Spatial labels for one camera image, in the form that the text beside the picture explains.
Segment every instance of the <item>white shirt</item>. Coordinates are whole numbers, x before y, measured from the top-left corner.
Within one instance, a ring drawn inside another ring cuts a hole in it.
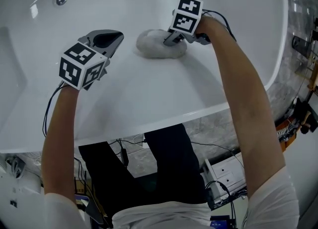
[[[45,195],[46,228],[87,229],[76,205],[58,194]],[[115,229],[208,229],[211,210],[207,203],[166,202],[129,208],[116,213]],[[245,229],[295,229],[299,219],[298,200],[284,167],[250,198]]]

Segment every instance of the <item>forearm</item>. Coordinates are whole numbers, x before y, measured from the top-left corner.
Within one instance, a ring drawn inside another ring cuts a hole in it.
[[[74,201],[74,118],[79,91],[61,89],[42,153],[44,191]]]
[[[206,32],[218,59],[251,196],[285,162],[270,103],[255,68],[227,30],[215,20],[209,22]]]

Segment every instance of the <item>sponge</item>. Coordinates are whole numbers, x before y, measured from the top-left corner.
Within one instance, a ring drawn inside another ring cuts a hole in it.
[[[147,30],[137,38],[136,47],[142,53],[143,57],[148,59],[177,59],[182,57],[186,50],[187,44],[183,40],[175,46],[166,46],[164,40],[170,35],[164,30]]]

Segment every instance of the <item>black pants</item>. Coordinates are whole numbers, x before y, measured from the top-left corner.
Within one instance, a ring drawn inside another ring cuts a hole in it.
[[[145,133],[145,138],[158,166],[154,193],[139,185],[107,142],[79,148],[92,177],[96,196],[108,217],[118,211],[147,204],[168,201],[205,203],[199,162],[184,126],[179,124]]]

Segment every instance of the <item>person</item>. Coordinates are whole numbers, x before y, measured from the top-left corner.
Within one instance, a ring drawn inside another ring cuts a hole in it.
[[[217,20],[202,17],[217,56],[244,162],[249,198],[247,229],[295,229],[299,207],[278,142],[270,103],[247,56]],[[85,228],[74,195],[74,117],[79,91],[59,94],[42,154],[47,228]],[[158,181],[148,193],[107,142],[80,147],[96,196],[117,229],[210,226],[198,159],[182,124],[145,133],[157,160]]]

